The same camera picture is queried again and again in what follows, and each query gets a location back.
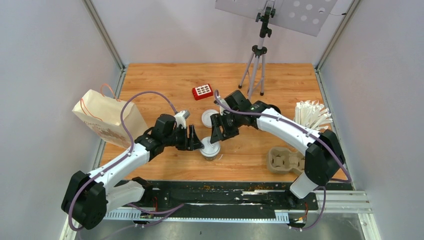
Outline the white plastic cup lid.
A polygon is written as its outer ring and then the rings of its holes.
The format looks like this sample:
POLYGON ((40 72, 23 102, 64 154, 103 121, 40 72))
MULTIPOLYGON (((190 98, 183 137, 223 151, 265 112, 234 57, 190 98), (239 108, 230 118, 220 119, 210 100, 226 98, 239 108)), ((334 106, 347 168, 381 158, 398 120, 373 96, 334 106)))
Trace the white plastic cup lid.
POLYGON ((204 144, 204 148, 200 149, 200 153, 206 153, 206 154, 219 154, 221 150, 221 145, 219 142, 210 143, 210 136, 205 137, 201 140, 201 142, 204 144))

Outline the brown coffee cup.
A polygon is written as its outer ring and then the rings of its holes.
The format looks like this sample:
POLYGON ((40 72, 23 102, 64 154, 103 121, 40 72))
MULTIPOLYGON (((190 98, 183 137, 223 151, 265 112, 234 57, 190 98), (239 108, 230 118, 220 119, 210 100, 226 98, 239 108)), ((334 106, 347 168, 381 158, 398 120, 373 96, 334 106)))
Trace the brown coffee cup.
POLYGON ((213 161, 213 160, 215 160, 218 157, 219 154, 218 153, 216 153, 216 154, 201 153, 201 155, 203 156, 203 158, 206 161, 213 161))

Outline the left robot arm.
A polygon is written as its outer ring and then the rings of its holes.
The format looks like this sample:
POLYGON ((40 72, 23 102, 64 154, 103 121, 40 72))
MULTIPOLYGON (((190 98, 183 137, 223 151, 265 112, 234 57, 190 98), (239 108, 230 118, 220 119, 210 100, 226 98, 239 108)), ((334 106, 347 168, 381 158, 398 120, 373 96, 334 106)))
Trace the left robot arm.
POLYGON ((179 151, 204 148, 194 125, 185 126, 185 117, 161 114, 153 127, 137 137, 119 156, 89 173, 77 171, 70 179, 61 209, 83 228, 96 227, 107 213, 129 203, 149 206, 153 201, 152 185, 135 177, 119 182, 136 168, 160 155, 166 147, 179 151))

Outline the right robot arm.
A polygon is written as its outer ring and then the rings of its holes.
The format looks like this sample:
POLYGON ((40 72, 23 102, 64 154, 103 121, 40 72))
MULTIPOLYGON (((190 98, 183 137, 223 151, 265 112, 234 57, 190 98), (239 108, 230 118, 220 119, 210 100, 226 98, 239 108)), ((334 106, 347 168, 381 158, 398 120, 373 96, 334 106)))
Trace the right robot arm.
POLYGON ((241 126, 253 127, 283 140, 303 154, 304 172, 291 184, 285 195, 286 204, 298 209, 306 201, 306 196, 334 180, 338 170, 342 170, 351 180, 346 167, 346 159, 338 137, 332 130, 320 132, 300 125, 283 116, 275 108, 260 100, 251 103, 239 90, 225 98, 219 91, 213 93, 215 103, 221 113, 211 115, 212 132, 210 143, 225 141, 239 135, 241 126))

